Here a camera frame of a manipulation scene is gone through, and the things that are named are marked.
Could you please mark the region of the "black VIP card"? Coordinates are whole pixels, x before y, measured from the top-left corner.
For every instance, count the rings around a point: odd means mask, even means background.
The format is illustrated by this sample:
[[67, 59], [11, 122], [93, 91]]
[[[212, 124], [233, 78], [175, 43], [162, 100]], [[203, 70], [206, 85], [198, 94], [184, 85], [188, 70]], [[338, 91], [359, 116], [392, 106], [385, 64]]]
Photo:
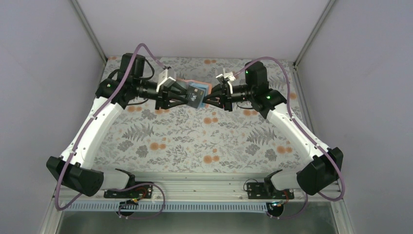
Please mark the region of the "black VIP card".
[[190, 83], [186, 95], [188, 101], [187, 106], [195, 109], [204, 108], [205, 104], [203, 103], [203, 99], [206, 96], [206, 92], [207, 89], [204, 85]]

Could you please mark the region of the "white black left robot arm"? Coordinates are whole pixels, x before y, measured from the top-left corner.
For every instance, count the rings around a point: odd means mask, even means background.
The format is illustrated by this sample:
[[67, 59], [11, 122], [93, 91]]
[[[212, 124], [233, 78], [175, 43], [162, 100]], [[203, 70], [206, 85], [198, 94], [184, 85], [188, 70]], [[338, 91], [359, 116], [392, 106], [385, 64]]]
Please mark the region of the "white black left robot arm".
[[120, 67], [99, 84], [90, 114], [71, 144], [60, 156], [51, 156], [46, 162], [47, 169], [61, 185], [82, 195], [93, 196], [105, 189], [116, 189], [123, 197], [134, 194], [136, 185], [131, 173], [120, 169], [113, 173], [92, 169], [106, 133], [131, 100], [154, 100], [157, 110], [188, 102], [186, 87], [177, 83], [170, 67], [165, 67], [154, 82], [151, 77], [143, 76], [149, 61], [142, 55], [136, 55], [134, 61], [131, 58], [131, 53], [124, 54]]

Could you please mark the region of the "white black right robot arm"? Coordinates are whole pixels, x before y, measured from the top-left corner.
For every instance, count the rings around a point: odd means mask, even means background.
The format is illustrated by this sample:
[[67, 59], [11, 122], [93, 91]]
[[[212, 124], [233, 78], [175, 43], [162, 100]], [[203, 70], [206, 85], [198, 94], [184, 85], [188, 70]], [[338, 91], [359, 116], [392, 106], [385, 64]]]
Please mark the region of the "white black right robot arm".
[[321, 194], [324, 188], [340, 179], [343, 152], [316, 137], [293, 113], [290, 97], [270, 88], [267, 69], [261, 61], [246, 63], [241, 72], [245, 75], [244, 85], [232, 84], [237, 73], [219, 72], [216, 77], [219, 84], [204, 97], [203, 103], [231, 112], [234, 103], [248, 101], [293, 144], [305, 166], [272, 173], [263, 189], [267, 197], [276, 198], [285, 189], [301, 189], [307, 195]]

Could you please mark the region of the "floral patterned table mat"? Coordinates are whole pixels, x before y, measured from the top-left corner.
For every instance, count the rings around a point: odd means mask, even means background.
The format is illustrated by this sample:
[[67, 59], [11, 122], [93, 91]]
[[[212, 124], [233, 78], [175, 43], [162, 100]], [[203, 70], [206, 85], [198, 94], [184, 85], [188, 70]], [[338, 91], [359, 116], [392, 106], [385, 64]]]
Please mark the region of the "floral patterned table mat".
[[114, 121], [93, 168], [139, 172], [270, 173], [304, 164], [279, 130], [247, 102], [156, 110], [136, 98]]

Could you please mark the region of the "aluminium mounting rail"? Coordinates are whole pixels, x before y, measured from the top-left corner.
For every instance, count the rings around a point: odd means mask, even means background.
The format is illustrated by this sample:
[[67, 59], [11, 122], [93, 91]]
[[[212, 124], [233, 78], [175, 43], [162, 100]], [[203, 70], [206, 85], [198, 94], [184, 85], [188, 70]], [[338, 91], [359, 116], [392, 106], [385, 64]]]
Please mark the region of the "aluminium mounting rail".
[[[249, 178], [262, 181], [268, 173], [156, 173], [134, 172], [136, 180], [149, 181], [158, 185], [166, 195], [167, 202], [271, 202], [281, 199], [248, 199], [249, 193], [243, 190], [243, 184]], [[294, 198], [291, 202], [303, 202], [304, 192], [293, 189]], [[328, 197], [337, 197], [340, 194], [338, 182], [327, 186], [321, 191]], [[78, 192], [63, 187], [59, 193], [60, 203], [65, 203], [77, 195]], [[80, 200], [105, 200], [104, 192], [99, 191], [94, 196], [80, 196]]]

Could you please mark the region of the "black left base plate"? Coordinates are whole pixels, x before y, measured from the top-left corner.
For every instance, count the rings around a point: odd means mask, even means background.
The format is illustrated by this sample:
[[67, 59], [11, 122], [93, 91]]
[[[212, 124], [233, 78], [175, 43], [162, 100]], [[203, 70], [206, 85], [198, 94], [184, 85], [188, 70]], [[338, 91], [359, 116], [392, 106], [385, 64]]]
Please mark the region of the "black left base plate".
[[151, 182], [136, 182], [136, 186], [130, 190], [119, 192], [115, 190], [106, 190], [104, 198], [119, 198], [119, 199], [150, 199], [153, 191]]

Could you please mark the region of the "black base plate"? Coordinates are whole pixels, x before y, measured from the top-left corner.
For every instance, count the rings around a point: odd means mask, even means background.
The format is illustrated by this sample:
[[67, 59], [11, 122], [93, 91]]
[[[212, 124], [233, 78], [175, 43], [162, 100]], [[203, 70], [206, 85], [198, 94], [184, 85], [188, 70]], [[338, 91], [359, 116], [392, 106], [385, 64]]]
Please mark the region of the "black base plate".
[[150, 199], [153, 191], [151, 182], [136, 182], [136, 186], [130, 190], [119, 192], [115, 190], [106, 190], [104, 198], [119, 198], [119, 199]]
[[276, 190], [273, 186], [267, 186], [263, 182], [248, 182], [245, 187], [249, 199], [294, 199], [293, 190]]

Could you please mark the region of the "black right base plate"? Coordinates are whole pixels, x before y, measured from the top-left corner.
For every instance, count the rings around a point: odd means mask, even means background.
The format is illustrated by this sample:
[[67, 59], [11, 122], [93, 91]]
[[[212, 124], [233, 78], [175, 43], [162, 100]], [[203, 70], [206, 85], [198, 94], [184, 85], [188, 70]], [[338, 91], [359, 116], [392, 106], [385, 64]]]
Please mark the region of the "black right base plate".
[[249, 199], [294, 199], [293, 190], [276, 190], [273, 186], [267, 186], [263, 182], [248, 182], [245, 187]]

